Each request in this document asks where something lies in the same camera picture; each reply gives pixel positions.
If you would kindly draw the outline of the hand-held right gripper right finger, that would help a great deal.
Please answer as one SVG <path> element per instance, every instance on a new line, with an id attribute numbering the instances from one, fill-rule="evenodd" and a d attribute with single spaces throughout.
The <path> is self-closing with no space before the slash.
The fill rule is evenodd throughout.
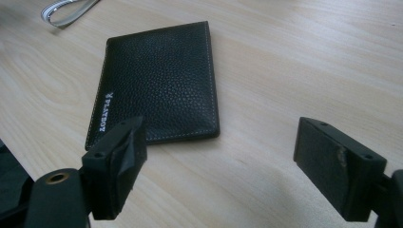
<path id="1" fill-rule="evenodd" d="M 294 161 L 345 220 L 369 218 L 370 192 L 385 158 L 328 123 L 302 117 Z"/>

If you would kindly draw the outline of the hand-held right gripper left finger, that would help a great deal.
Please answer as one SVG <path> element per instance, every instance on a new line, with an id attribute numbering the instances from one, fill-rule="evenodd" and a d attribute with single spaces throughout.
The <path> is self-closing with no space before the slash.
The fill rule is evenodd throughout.
<path id="1" fill-rule="evenodd" d="M 113 220 L 147 159 L 143 117 L 116 124 L 82 157 L 89 204 L 97 220 Z"/>

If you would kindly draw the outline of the black leather wallet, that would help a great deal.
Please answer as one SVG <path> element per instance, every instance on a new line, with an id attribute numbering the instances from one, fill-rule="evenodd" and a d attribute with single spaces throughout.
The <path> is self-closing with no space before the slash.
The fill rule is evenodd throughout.
<path id="1" fill-rule="evenodd" d="M 85 149 L 116 124 L 142 116 L 146 142 L 220 135 L 209 24 L 206 21 L 112 37 Z"/>

